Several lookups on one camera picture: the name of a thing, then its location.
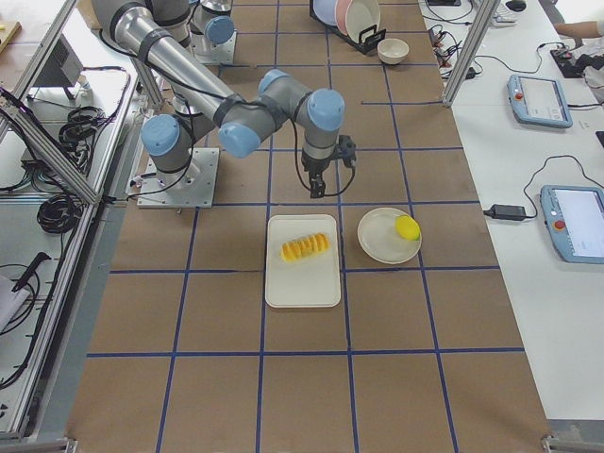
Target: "blue joint cap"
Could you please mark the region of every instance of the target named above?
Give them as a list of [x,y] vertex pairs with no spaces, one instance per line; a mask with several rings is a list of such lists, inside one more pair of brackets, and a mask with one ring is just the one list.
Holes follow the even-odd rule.
[[344,98],[335,90],[322,88],[309,96],[307,112],[320,129],[331,132],[344,122]]
[[218,139],[225,150],[236,158],[244,158],[260,147],[260,137],[248,126],[225,123],[218,132]]
[[217,16],[208,21],[204,35],[213,44],[224,44],[233,36],[235,25],[228,16]]
[[278,78],[282,77],[291,77],[289,74],[284,73],[280,69],[271,69],[268,73],[264,75],[260,84],[258,86],[258,94],[264,94],[264,92],[268,89],[269,85],[273,83]]
[[163,156],[174,148],[180,137],[180,125],[170,115],[154,116],[141,130],[141,140],[151,156]]

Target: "cutting board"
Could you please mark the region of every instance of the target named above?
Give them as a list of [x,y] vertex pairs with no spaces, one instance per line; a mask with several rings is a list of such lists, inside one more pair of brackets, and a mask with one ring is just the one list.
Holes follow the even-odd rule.
[[21,28],[21,24],[18,22],[0,21],[0,53],[4,50],[19,28]]

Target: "white rectangular tray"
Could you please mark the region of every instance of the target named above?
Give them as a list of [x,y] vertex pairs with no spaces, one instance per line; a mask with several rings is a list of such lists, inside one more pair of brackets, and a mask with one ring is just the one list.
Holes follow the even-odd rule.
[[[293,239],[325,233],[329,249],[285,262],[281,246]],[[268,221],[266,303],[275,308],[334,307],[341,297],[336,221],[327,214],[275,215]]]

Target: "bowl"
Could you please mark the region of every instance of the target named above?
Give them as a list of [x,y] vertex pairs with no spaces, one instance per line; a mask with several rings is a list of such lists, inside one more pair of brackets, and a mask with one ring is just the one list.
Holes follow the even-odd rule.
[[312,10],[326,25],[336,25],[336,0],[314,0]]
[[336,0],[336,25],[346,36],[348,35],[348,30],[346,30],[346,12],[350,3],[352,3],[352,0]]
[[378,0],[352,0],[346,10],[345,27],[350,39],[356,43],[364,42],[375,32],[361,32],[371,26],[379,28],[380,12]]
[[376,208],[367,212],[359,222],[359,244],[374,260],[400,264],[409,261],[419,252],[422,246],[421,233],[417,241],[401,238],[394,227],[399,215],[408,214],[396,208]]
[[407,43],[397,38],[386,38],[377,44],[377,55],[386,64],[398,64],[408,54]]

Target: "yellow food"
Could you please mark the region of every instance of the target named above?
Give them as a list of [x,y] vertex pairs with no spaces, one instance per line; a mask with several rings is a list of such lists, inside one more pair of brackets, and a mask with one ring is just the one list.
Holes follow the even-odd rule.
[[422,234],[419,224],[409,215],[399,215],[394,221],[394,228],[401,238],[408,241],[419,241]]
[[281,246],[281,257],[286,262],[301,260],[329,250],[329,238],[315,233],[286,242]]

